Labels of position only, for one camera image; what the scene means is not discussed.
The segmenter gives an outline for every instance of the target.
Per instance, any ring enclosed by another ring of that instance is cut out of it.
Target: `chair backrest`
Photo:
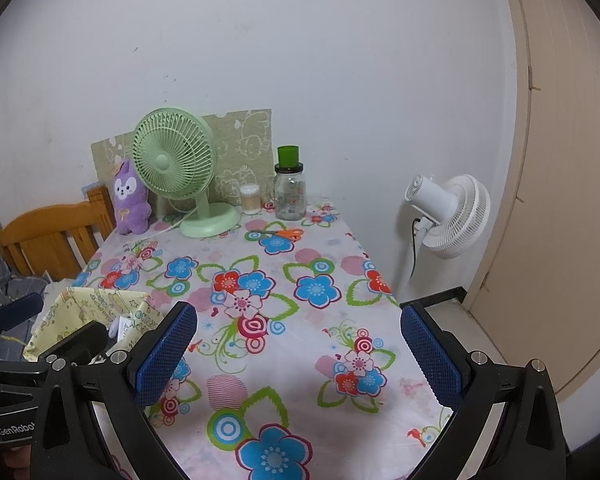
[[[54,280],[75,278],[80,263],[68,237],[88,262],[98,249],[93,228],[106,239],[115,226],[106,186],[88,190],[87,196],[88,200],[79,204],[34,209],[0,227],[0,255],[25,276],[41,276],[46,270]]]

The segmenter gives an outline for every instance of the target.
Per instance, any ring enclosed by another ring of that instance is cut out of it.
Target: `orange scissors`
[[[263,231],[260,229],[253,229],[251,230],[251,232],[262,233],[264,235],[280,236],[281,238],[286,238],[287,240],[290,240],[292,242],[297,242],[300,238],[302,238],[302,235],[304,234],[304,231],[302,229],[287,229],[283,231]]]

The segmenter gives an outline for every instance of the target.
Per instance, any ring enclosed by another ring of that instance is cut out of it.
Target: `green lid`
[[[278,148],[278,165],[280,168],[295,168],[299,162],[297,146],[280,146]]]

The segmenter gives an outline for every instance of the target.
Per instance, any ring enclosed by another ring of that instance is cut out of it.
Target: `cotton swab container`
[[[245,215],[255,215],[262,211],[260,186],[258,184],[240,186],[240,202],[242,203],[242,213]]]

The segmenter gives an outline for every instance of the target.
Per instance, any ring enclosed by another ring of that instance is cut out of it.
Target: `floral tablecloth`
[[[196,307],[196,336],[146,411],[190,478],[407,476],[450,410],[433,396],[400,334],[395,299],[333,206],[314,201],[301,222],[284,223],[263,210],[200,240],[161,232],[177,221],[165,217],[143,236],[112,234],[75,286],[145,291],[162,311],[178,300]],[[98,413],[122,475],[136,478]]]

